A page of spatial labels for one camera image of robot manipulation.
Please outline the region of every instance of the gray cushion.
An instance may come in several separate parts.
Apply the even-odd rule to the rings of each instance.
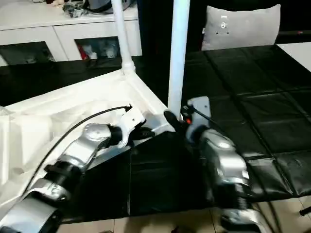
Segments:
[[[208,6],[202,50],[274,44],[280,8],[277,4],[268,9],[233,12]]]

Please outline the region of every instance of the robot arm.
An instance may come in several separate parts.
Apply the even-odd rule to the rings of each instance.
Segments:
[[[250,186],[245,160],[229,138],[210,128],[202,113],[210,116],[207,97],[188,101],[182,110],[184,122],[178,122],[171,112],[164,116],[177,133],[185,135],[199,149],[203,172],[207,174],[215,205],[222,210],[221,226],[226,232],[266,233],[260,212],[247,201]]]
[[[117,125],[91,123],[84,127],[53,165],[47,165],[47,174],[38,179],[28,192],[0,221],[0,233],[54,233],[62,220],[62,209],[98,150],[117,145],[125,147],[129,134],[145,118],[131,108]]]

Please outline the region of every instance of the white cabinet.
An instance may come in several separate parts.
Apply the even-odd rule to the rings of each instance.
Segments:
[[[131,55],[141,55],[138,20],[126,21],[125,27]],[[55,26],[54,29],[69,61],[81,60],[77,40],[104,37],[117,38],[117,29],[114,22],[63,25]]]
[[[135,4],[124,11],[124,19],[131,55],[141,55]],[[40,54],[42,50],[45,56],[51,57],[49,60],[81,60],[77,43],[100,44],[107,37],[117,41],[113,14],[70,18],[61,6],[30,0],[0,0],[0,66],[24,64],[24,60],[28,61],[23,57],[25,51],[36,54],[38,61],[45,59]]]
[[[12,55],[9,55],[10,57],[15,56],[17,59],[21,59],[18,53],[19,48],[27,50],[27,47],[31,47],[33,43],[39,43],[41,47],[45,46],[47,48],[46,52],[51,53],[55,61],[68,60],[53,27],[23,28],[0,31],[0,53],[2,52],[0,66],[10,64],[6,61],[4,53],[7,52],[6,54],[8,54],[9,50],[11,50]]]

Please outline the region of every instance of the black cable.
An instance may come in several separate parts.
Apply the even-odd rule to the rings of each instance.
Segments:
[[[192,109],[194,112],[196,112],[197,114],[199,114],[200,116],[202,116],[203,118],[207,119],[208,121],[212,122],[220,131],[222,131],[226,137],[229,138],[228,134],[226,133],[226,131],[213,119],[211,119],[210,117],[206,116],[205,114],[203,114],[202,112],[200,112],[199,110],[197,110],[196,108],[194,108],[193,106],[189,106],[190,109]],[[246,158],[244,157],[244,155],[242,153],[240,153],[240,156],[245,160],[245,162],[248,164],[248,167],[252,170],[253,174],[256,176],[257,180],[258,180],[258,183],[261,187],[261,189],[263,190],[264,194],[267,196],[268,193],[267,193],[267,190],[265,189],[263,183],[261,182],[261,179],[259,178],[259,175],[255,172],[255,170],[253,169],[253,167],[249,164],[249,162],[246,160]],[[273,216],[273,219],[274,219],[274,222],[276,224],[276,227],[279,231],[279,233],[282,233],[283,230],[281,228],[281,224],[279,222],[279,218],[277,216],[277,213],[276,213],[276,210],[274,208],[274,206],[272,205],[272,203],[270,201],[267,201],[268,202],[268,205],[269,205],[269,208],[270,208],[270,211],[272,213],[272,216]],[[266,218],[266,216],[263,214],[262,210],[259,209],[259,211],[261,212],[261,214],[263,215],[265,221],[267,222],[270,230],[272,231],[272,233],[275,233],[274,229],[272,228],[272,225],[271,223],[268,221],[268,219]]]
[[[111,112],[111,111],[114,111],[114,110],[118,110],[118,109],[128,109],[128,108],[131,108],[130,106],[121,106],[121,107],[116,107],[116,108],[110,108],[110,109],[107,109],[107,110],[104,110],[104,111],[101,111],[101,112],[98,112],[98,113],[95,113],[93,115],[90,115],[88,116],[87,118],[81,120],[80,122],[78,122],[77,124],[75,124],[74,126],[72,126],[66,133],[64,133],[64,135],[52,146],[52,148],[48,151],[48,153],[44,156],[44,158],[41,160],[39,166],[36,168],[35,172],[33,173],[32,177],[30,178],[22,196],[24,196],[26,194],[26,192],[28,191],[31,183],[34,181],[37,173],[39,172],[39,170],[41,169],[42,165],[44,164],[44,162],[46,161],[46,159],[48,158],[48,156],[52,153],[52,151],[59,145],[59,143],[61,143],[65,137],[68,136],[69,133],[71,133],[74,129],[76,129],[78,126],[82,125],[84,122],[94,118],[94,117],[97,117],[101,114],[104,114],[104,113],[108,113],[108,112]]]

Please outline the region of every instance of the black leather table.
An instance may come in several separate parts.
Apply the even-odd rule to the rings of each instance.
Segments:
[[[137,74],[167,103],[169,59],[135,58]],[[18,102],[120,68],[120,60],[0,68],[0,105]],[[311,195],[311,73],[277,46],[190,53],[183,102],[210,98],[212,118],[240,147],[252,201]],[[258,185],[263,182],[266,192]],[[67,222],[212,205],[196,155],[174,133],[161,134],[86,174]]]

